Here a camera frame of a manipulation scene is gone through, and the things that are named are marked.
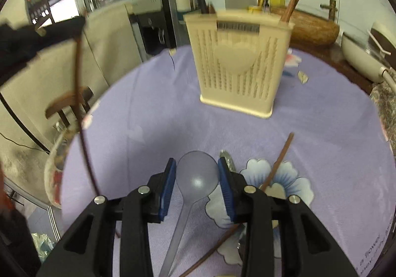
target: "metal spoon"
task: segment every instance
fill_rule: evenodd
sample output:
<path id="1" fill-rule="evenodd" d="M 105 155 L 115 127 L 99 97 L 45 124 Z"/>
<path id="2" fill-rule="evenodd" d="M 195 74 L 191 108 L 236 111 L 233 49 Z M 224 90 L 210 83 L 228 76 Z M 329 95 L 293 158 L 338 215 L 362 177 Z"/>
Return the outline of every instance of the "metal spoon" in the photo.
<path id="1" fill-rule="evenodd" d="M 213 192 L 219 183 L 216 161 L 205 152 L 192 151 L 177 164 L 176 182 L 183 195 L 183 207 L 159 277 L 168 277 L 193 204 Z"/>

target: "plastic bag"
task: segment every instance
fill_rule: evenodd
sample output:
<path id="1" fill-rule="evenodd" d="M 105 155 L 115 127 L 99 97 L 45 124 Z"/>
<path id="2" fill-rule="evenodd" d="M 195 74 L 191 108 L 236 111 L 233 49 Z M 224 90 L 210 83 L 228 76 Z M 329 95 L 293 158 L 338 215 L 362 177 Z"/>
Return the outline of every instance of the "plastic bag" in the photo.
<path id="1" fill-rule="evenodd" d="M 34 246 L 36 247 L 38 257 L 41 262 L 48 257 L 52 249 L 55 247 L 55 243 L 49 239 L 45 234 L 33 233 L 32 234 Z"/>

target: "yellow container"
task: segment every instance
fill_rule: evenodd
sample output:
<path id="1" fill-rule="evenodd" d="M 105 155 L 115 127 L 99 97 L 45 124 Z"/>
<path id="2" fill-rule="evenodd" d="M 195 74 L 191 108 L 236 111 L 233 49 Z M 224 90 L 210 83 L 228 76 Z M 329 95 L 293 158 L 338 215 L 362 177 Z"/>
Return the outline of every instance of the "yellow container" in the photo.
<path id="1" fill-rule="evenodd" d="M 185 21 L 201 101 L 270 117 L 294 24 L 245 10 L 189 14 Z"/>

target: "blue gripper pad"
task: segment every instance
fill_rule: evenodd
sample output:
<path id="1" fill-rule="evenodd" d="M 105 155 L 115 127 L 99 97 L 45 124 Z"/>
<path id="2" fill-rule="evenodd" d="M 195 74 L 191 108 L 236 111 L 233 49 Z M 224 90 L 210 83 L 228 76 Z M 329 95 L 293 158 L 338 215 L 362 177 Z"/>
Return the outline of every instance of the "blue gripper pad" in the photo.
<path id="1" fill-rule="evenodd" d="M 170 165 L 170 170 L 165 181 L 164 190 L 162 191 L 160 197 L 159 217 L 161 221 L 164 221 L 164 218 L 168 214 L 169 204 L 171 203 L 171 197 L 173 192 L 173 186 L 175 185 L 175 179 L 176 179 L 176 161 L 173 160 L 172 164 Z"/>
<path id="2" fill-rule="evenodd" d="M 234 194 L 232 193 L 230 184 L 227 178 L 227 172 L 229 172 L 228 167 L 224 166 L 221 159 L 218 160 L 217 166 L 219 168 L 219 182 L 221 187 L 221 192 L 223 194 L 225 209 L 230 217 L 231 221 L 235 220 L 235 209 L 234 209 Z"/>

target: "tablecloth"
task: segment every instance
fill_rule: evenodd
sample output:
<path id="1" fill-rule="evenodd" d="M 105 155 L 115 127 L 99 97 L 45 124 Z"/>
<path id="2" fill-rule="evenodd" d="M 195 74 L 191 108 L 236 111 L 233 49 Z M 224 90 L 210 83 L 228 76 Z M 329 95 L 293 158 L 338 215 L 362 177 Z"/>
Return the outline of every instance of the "tablecloth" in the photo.
<path id="1" fill-rule="evenodd" d="M 102 194 L 109 199 L 123 197 L 146 184 L 152 174 L 162 172 L 169 157 L 179 160 L 192 150 L 207 152 L 216 160 L 222 149 L 227 150 L 246 181 L 258 185 L 268 175 L 288 134 L 294 132 L 292 146 L 268 192 L 281 197 L 301 196 L 358 273 L 366 276 L 381 252 L 395 213 L 393 154 L 370 98 L 321 60 L 296 50 L 293 54 L 301 62 L 294 59 L 286 64 L 269 119 L 201 103 L 189 46 L 179 48 L 173 56 L 165 50 L 127 74 L 84 120 Z M 229 225 L 218 192 L 216 188 L 210 199 L 194 205 L 172 276 L 195 263 Z M 61 189 L 66 227 L 94 197 L 75 139 Z M 165 221 L 149 224 L 155 276 L 182 204 L 175 185 Z M 239 276 L 238 236 L 190 276 Z M 115 241 L 116 275 L 119 242 Z M 279 259 L 276 266 L 279 272 Z"/>

